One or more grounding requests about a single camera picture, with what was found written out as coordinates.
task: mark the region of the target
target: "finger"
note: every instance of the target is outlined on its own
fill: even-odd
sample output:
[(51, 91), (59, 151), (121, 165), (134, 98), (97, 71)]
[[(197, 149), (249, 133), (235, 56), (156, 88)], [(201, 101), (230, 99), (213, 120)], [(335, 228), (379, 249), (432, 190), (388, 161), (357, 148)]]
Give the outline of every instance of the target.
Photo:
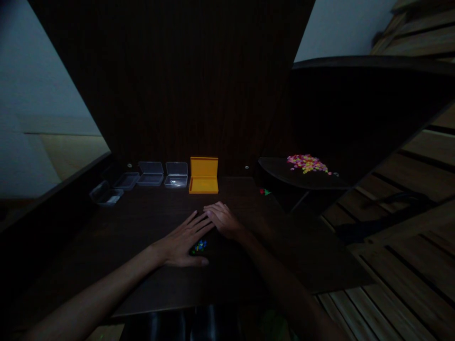
[(221, 201), (217, 202), (215, 205), (217, 205), (219, 208), (221, 208), (223, 211), (226, 210), (226, 205), (223, 204)]
[(222, 211), (220, 208), (216, 205), (213, 205), (212, 207), (207, 207), (204, 209), (204, 212), (212, 211), (213, 213), (221, 213)]
[(209, 260), (205, 257), (185, 257), (182, 259), (181, 263), (179, 264), (182, 267), (187, 267), (187, 266), (195, 266), (195, 267), (203, 267), (207, 266), (209, 264)]
[(217, 215), (214, 212), (212, 212), (211, 210), (207, 211), (207, 217), (209, 217), (209, 219), (212, 221), (212, 223), (215, 224), (215, 226), (218, 226), (218, 227), (223, 226), (222, 222), (218, 219)]
[(200, 222), (202, 219), (204, 219), (207, 216), (207, 213), (202, 213), (200, 216), (197, 218), (193, 219), (189, 224), (187, 224), (188, 228), (192, 228), (195, 226), (198, 222)]
[(205, 235), (208, 231), (210, 231), (214, 227), (215, 227), (215, 224), (214, 223), (210, 223), (207, 226), (201, 228), (199, 231), (197, 231), (194, 234), (194, 239), (198, 240), (199, 238), (202, 238), (203, 235)]
[(186, 220), (180, 226), (187, 225), (196, 216), (197, 213), (198, 211), (194, 211), (193, 213), (191, 213), (191, 216), (186, 218)]
[(210, 209), (210, 208), (217, 209), (218, 211), (220, 211), (220, 210), (222, 209), (222, 208), (218, 205), (218, 203), (212, 204), (212, 205), (208, 205), (208, 206), (204, 206), (204, 210)]
[(203, 228), (205, 225), (210, 224), (211, 222), (212, 221), (210, 219), (205, 219), (205, 220), (201, 221), (199, 224), (197, 224), (196, 226), (194, 226), (191, 229), (191, 233), (196, 233), (198, 230)]

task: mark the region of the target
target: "small plastic box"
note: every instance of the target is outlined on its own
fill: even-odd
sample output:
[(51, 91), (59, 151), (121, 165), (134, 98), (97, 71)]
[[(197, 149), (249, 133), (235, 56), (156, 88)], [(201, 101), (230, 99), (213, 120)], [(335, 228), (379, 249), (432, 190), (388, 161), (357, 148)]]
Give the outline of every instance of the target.
[(101, 175), (113, 188), (132, 190), (139, 180), (139, 173), (124, 173), (118, 163), (110, 165)]
[(218, 158), (191, 157), (190, 194), (218, 194)]
[(167, 188), (185, 188), (188, 183), (188, 164), (186, 162), (166, 162)]
[(95, 204), (100, 206), (114, 206), (123, 195), (122, 189), (110, 189), (109, 183), (103, 181), (97, 187), (91, 190), (89, 196)]
[(139, 186), (159, 186), (163, 182), (164, 171), (161, 162), (139, 162), (142, 175), (137, 182)]

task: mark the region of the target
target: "hand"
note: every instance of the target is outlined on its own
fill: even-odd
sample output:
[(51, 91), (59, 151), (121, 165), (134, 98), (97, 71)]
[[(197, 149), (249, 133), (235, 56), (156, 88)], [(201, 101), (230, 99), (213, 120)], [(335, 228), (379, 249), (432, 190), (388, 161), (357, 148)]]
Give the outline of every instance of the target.
[(221, 201), (213, 205), (204, 206), (204, 212), (207, 212), (207, 216), (215, 224), (218, 231), (228, 239), (236, 240), (245, 230), (229, 207)]
[(198, 211), (194, 211), (179, 227), (152, 244), (152, 248), (164, 257), (164, 265), (188, 267), (209, 264), (207, 258), (188, 254), (188, 250), (215, 226), (209, 219), (204, 219), (207, 217), (206, 213), (193, 219), (197, 213)]

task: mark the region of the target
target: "dark wooden table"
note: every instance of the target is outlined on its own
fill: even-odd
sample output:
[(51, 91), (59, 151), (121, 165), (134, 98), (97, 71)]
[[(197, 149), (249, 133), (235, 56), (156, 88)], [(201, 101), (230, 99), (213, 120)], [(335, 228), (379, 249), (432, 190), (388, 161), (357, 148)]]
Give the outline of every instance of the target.
[[(225, 202), (312, 293), (373, 281), (342, 243), (309, 213), (285, 215), (252, 178), (220, 178), (218, 195), (135, 187), (112, 208), (100, 208), (77, 237), (17, 300), (16, 329), (27, 328), (88, 285), (167, 235), (190, 213)], [(113, 316), (269, 298), (246, 253), (216, 229), (204, 239), (206, 268), (163, 267), (147, 276)]]

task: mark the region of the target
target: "orange plastic box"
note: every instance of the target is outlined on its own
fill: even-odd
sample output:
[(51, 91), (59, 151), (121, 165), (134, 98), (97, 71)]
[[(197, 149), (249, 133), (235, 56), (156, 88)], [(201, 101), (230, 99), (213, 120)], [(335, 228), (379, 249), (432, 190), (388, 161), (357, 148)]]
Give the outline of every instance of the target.
[(190, 194), (218, 194), (218, 158), (191, 157)]

